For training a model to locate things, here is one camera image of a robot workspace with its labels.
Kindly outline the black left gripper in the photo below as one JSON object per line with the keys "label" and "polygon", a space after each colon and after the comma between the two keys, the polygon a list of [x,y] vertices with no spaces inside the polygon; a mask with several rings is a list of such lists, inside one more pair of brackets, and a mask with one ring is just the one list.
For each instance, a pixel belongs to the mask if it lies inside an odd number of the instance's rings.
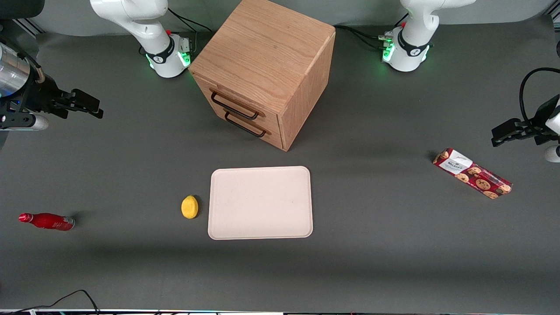
{"label": "black left gripper", "polygon": [[549,141],[559,142],[559,95],[540,105],[530,122],[536,133],[527,122],[518,118],[506,120],[493,128],[492,146],[498,147],[506,142],[526,138],[534,138],[536,145],[543,145]]}

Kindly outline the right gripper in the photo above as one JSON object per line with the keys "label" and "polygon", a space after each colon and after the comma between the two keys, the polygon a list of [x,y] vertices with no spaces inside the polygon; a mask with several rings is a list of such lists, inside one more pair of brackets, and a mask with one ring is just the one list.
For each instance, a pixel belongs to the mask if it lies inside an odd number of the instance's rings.
{"label": "right gripper", "polygon": [[48,119],[38,115],[40,112],[51,113],[67,119],[69,112],[90,114],[102,119],[104,111],[99,108],[100,100],[90,94],[74,88],[71,92],[62,92],[53,80],[42,84],[34,80],[24,83],[19,89],[8,82],[1,82],[0,128],[2,130],[45,130],[49,127]]}

